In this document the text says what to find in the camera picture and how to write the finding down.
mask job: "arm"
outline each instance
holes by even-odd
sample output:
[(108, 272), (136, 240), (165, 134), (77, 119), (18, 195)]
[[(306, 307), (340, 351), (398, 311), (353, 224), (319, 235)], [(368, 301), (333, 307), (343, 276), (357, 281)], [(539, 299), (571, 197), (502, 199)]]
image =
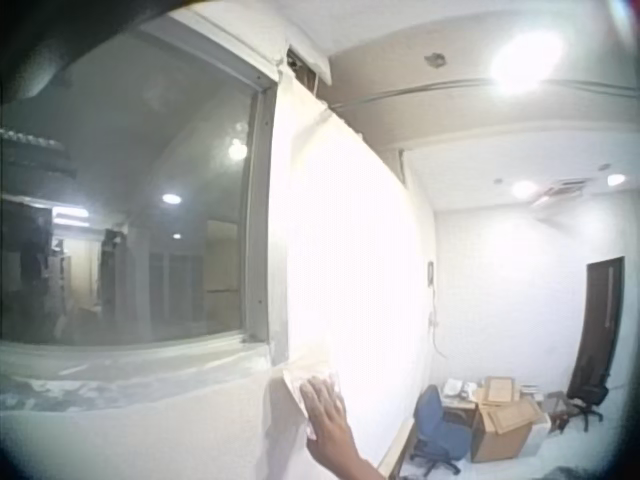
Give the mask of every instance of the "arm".
[(316, 440), (307, 439), (311, 456), (340, 480), (385, 480), (358, 453), (342, 396), (329, 382), (313, 378), (300, 388)]

